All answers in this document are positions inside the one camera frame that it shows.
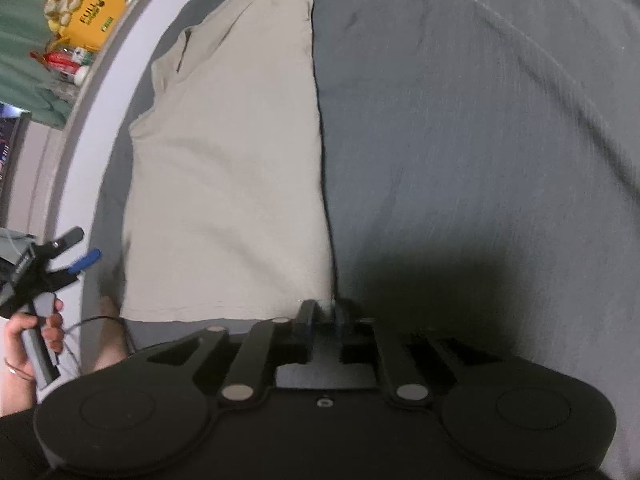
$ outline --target gray bedsheet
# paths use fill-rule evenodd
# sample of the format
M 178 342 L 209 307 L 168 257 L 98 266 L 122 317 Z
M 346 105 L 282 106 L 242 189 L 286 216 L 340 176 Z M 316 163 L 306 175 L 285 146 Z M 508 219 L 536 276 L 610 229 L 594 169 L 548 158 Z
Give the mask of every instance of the gray bedsheet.
M 192 0 L 154 58 L 221 1 Z M 314 33 L 340 296 L 594 384 L 618 414 L 604 471 L 638 480 L 640 0 L 316 0 Z M 95 246 L 119 244 L 127 126 L 151 102 L 147 71 Z M 120 261 L 87 280 L 86 316 Z

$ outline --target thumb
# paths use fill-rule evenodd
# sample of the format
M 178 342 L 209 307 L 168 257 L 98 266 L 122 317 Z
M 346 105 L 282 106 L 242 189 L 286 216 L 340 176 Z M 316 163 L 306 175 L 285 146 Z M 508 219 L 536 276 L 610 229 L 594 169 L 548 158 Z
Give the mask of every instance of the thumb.
M 30 328 L 36 328 L 38 325 L 38 318 L 36 316 L 30 316 L 24 312 L 16 312 L 11 316 L 11 319 L 4 327 L 5 333 L 9 336 L 17 336 L 23 330 Z

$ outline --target bracelet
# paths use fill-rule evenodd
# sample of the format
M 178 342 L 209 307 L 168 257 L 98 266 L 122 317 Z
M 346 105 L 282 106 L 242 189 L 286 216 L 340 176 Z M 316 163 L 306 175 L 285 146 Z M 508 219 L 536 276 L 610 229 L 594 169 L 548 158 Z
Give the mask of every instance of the bracelet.
M 6 357 L 4 358 L 4 364 L 6 365 L 7 370 L 9 370 L 13 375 L 20 377 L 25 381 L 29 381 L 30 383 L 34 383 L 36 381 L 35 377 L 32 377 L 29 374 L 24 373 L 22 370 L 18 370 L 15 366 L 10 365 L 9 361 L 6 360 Z

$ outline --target forearm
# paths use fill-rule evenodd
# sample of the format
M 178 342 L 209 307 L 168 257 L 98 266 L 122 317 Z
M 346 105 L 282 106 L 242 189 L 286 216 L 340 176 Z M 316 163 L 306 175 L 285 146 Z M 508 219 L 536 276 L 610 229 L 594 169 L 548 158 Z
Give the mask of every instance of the forearm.
M 1 367 L 2 406 L 0 415 L 11 415 L 31 408 L 36 402 L 35 383 L 15 376 L 4 364 Z

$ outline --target white bottle cap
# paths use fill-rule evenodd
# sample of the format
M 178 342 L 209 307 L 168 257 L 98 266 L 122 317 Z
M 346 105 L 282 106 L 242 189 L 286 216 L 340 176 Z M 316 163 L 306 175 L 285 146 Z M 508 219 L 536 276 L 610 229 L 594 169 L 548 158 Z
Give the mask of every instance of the white bottle cap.
M 86 74 L 88 72 L 89 72 L 88 65 L 81 66 L 74 74 L 74 85 L 82 86 L 82 83 L 84 82 L 84 78 L 86 77 Z

